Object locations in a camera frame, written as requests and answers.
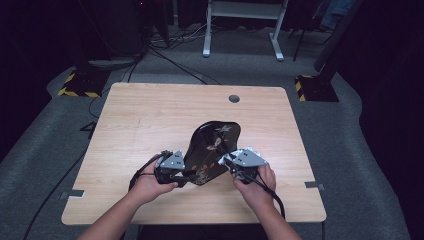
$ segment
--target black circular hole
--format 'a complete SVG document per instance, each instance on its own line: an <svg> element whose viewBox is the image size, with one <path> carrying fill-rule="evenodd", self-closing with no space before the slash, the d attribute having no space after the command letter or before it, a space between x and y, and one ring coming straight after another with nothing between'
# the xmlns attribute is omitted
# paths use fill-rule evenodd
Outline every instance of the black circular hole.
<svg viewBox="0 0 424 240"><path fill-rule="evenodd" d="M239 96L237 96L237 95L231 95L228 99L229 99L229 100L230 100L230 102L232 102L232 103L238 103L238 102L240 102L240 98L239 98Z"/></svg>

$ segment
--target yellow and black hazard tape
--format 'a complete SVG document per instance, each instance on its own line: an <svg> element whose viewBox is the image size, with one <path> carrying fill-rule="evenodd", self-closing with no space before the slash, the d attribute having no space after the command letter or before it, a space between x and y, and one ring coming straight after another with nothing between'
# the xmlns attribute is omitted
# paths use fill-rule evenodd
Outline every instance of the yellow and black hazard tape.
<svg viewBox="0 0 424 240"><path fill-rule="evenodd" d="M299 75L294 79L294 83L296 85L296 91L297 91L297 95L299 96L299 100L301 102L306 101L306 97L305 97L305 92L302 89L302 83L301 83L301 78L314 78L313 76L309 76L309 75Z"/></svg>
<svg viewBox="0 0 424 240"><path fill-rule="evenodd" d="M71 90L69 89L69 86L73 83L72 80L75 81L76 79L76 70L73 70L71 74L66 78L65 83L63 84L62 88L60 89L58 95L66 95L66 96L73 96L73 97L101 97L101 93L96 93L92 91L78 91L78 90Z"/></svg>

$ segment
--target forearm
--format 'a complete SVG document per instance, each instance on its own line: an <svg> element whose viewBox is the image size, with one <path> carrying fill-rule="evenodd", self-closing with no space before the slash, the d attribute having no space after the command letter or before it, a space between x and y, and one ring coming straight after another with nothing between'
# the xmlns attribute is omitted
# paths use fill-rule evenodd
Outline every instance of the forearm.
<svg viewBox="0 0 424 240"><path fill-rule="evenodd" d="M119 239L141 205L142 203L133 201L129 195L126 195L97 219L78 240Z"/></svg>
<svg viewBox="0 0 424 240"><path fill-rule="evenodd" d="M268 239L301 239L274 206L258 209L254 212L258 220L261 222Z"/></svg>

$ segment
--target wooden table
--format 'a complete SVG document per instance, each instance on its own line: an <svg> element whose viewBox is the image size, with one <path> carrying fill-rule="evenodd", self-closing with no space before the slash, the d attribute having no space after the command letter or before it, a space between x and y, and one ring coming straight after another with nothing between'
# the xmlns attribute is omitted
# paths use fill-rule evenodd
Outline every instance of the wooden table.
<svg viewBox="0 0 424 240"><path fill-rule="evenodd" d="M230 95L240 98L229 101ZM289 222L326 218L289 100L283 88L184 84L115 83L62 215L65 224L91 224L122 198L134 174L163 150L188 149L201 124L234 121L238 147L261 153L277 176L277 194ZM142 206L133 224L255 223L255 215L233 186L230 173L196 186L188 183Z"/></svg>

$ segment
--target person's left hand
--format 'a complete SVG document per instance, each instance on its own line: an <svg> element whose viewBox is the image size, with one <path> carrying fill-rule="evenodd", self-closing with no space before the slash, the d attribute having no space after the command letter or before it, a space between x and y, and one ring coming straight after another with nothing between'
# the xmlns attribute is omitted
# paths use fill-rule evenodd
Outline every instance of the person's left hand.
<svg viewBox="0 0 424 240"><path fill-rule="evenodd" d="M128 194L140 204L155 200L159 195L172 191L178 186L177 183L159 184L154 175L156 161L148 165Z"/></svg>

